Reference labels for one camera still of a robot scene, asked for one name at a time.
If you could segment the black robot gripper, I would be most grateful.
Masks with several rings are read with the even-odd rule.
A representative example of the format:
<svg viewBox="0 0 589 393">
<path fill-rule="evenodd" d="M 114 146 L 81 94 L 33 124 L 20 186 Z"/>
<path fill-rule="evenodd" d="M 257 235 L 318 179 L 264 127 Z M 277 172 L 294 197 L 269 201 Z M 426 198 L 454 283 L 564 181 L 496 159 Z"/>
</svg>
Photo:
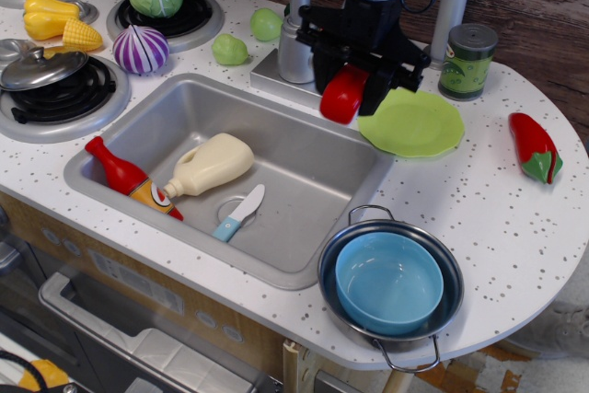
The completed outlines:
<svg viewBox="0 0 589 393">
<path fill-rule="evenodd" d="M 417 90 L 430 57 L 403 33 L 400 16 L 404 0 L 345 0 L 343 7 L 302 6 L 297 40 L 313 53 L 318 93 L 345 64 L 370 75 L 359 115 L 370 116 L 391 89 Z"/>
</svg>

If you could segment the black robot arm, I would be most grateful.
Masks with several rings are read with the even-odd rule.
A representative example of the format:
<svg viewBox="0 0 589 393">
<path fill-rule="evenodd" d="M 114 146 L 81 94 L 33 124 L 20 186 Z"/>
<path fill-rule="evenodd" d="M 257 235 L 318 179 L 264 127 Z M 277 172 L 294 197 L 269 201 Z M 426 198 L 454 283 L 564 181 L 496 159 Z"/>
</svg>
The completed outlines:
<svg viewBox="0 0 589 393">
<path fill-rule="evenodd" d="M 405 0 L 345 0 L 342 8 L 301 6 L 298 41 L 308 45 L 320 113 L 350 123 L 374 114 L 388 92 L 415 92 L 431 58 L 404 34 Z"/>
</svg>

